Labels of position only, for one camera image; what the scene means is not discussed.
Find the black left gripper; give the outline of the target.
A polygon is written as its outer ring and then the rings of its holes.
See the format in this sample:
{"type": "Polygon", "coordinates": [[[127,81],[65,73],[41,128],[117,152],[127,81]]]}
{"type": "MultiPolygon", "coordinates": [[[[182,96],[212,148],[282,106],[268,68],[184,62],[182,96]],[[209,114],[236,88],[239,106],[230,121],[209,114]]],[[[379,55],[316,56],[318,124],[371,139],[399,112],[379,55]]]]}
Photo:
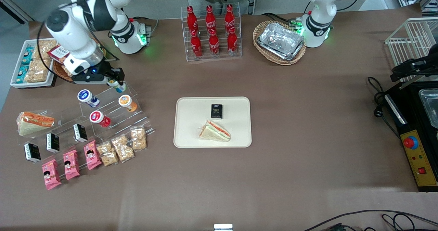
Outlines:
{"type": "Polygon", "coordinates": [[[398,72],[391,74],[391,81],[396,82],[410,75],[437,75],[437,53],[419,59],[409,59],[398,66],[398,72]]]}

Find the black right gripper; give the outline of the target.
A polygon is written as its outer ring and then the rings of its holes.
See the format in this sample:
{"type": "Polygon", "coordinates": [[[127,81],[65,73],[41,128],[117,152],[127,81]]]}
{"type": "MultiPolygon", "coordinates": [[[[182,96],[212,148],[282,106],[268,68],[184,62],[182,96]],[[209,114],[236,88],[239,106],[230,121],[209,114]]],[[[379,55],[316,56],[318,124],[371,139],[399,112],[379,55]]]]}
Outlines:
{"type": "Polygon", "coordinates": [[[78,65],[72,75],[72,81],[76,84],[106,84],[112,86],[114,78],[117,81],[125,81],[125,73],[122,68],[113,68],[109,62],[100,62],[91,66],[88,62],[78,65]]]}

